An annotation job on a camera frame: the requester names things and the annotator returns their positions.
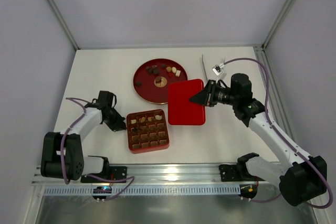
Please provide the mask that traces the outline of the red chocolate box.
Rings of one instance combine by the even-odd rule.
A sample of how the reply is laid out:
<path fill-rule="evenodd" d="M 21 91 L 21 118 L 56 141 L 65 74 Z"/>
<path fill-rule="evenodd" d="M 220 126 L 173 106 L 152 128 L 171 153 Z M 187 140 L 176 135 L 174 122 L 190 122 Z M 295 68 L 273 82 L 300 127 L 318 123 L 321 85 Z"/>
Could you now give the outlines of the red chocolate box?
<path fill-rule="evenodd" d="M 170 145 L 169 133 L 165 113 L 161 109 L 130 113 L 126 117 L 128 148 L 133 154 L 165 150 Z M 132 132 L 132 128 L 138 128 L 138 132 Z"/>

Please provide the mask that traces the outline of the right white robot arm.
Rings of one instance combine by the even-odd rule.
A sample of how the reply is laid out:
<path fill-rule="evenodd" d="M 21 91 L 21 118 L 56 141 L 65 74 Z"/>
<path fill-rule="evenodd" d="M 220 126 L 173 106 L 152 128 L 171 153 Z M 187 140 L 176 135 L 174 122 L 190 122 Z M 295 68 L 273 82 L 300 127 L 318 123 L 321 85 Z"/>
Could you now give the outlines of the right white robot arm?
<path fill-rule="evenodd" d="M 324 205 L 328 208 L 333 196 L 327 182 L 325 160 L 321 156 L 311 156 L 279 129 L 265 105 L 253 97 L 251 89 L 248 75 L 237 73 L 231 77 L 230 87 L 221 87 L 214 80 L 209 80 L 202 91 L 190 98 L 190 102 L 208 107 L 218 103 L 232 106 L 235 117 L 256 133 L 280 162 L 274 164 L 256 153 L 246 154 L 236 163 L 239 178 L 267 181 L 276 186 L 292 206 L 328 193 L 329 201 Z"/>

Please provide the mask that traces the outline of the metal tongs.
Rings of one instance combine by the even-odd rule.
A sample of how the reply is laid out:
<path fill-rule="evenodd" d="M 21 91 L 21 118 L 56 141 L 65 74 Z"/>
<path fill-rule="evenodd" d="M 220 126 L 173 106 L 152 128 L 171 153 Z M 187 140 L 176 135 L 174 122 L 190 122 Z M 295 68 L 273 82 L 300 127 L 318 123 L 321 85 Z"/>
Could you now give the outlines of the metal tongs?
<path fill-rule="evenodd" d="M 221 63 L 226 63 L 226 59 L 225 58 L 220 58 L 220 57 L 215 57 L 215 56 L 211 56 L 211 55 L 205 55 L 202 54 L 201 56 L 201 64 L 202 64 L 202 68 L 203 68 L 203 73 L 204 73 L 204 78 L 205 81 L 207 82 L 208 80 L 215 80 L 216 82 L 218 82 L 219 80 L 224 80 L 225 77 L 227 76 L 227 69 L 226 69 L 226 73 L 221 75 L 221 76 L 217 76 L 212 68 L 215 65 L 221 64 Z"/>

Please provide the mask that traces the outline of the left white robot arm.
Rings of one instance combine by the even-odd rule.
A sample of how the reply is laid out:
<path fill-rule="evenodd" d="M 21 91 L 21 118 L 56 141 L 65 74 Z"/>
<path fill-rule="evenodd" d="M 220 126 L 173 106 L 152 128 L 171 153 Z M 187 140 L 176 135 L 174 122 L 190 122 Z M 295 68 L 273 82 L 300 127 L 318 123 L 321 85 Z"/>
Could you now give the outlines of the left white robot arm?
<path fill-rule="evenodd" d="M 111 172 L 107 157 L 84 156 L 83 140 L 98 125 L 105 124 L 111 131 L 127 129 L 125 117 L 115 109 L 117 96 L 109 91 L 100 91 L 91 102 L 80 98 L 67 98 L 79 105 L 82 114 L 60 132 L 48 132 L 44 137 L 40 173 L 43 177 L 72 180 L 90 177 L 109 182 Z"/>

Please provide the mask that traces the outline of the red box lid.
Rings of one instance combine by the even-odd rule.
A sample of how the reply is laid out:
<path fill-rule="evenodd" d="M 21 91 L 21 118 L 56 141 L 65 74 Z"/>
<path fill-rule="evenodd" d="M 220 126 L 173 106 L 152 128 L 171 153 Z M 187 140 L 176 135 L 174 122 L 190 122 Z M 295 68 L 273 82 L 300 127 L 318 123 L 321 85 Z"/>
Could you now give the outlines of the red box lid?
<path fill-rule="evenodd" d="M 200 126 L 206 121 L 205 107 L 190 101 L 202 91 L 201 79 L 175 82 L 168 87 L 168 122 L 170 125 Z"/>

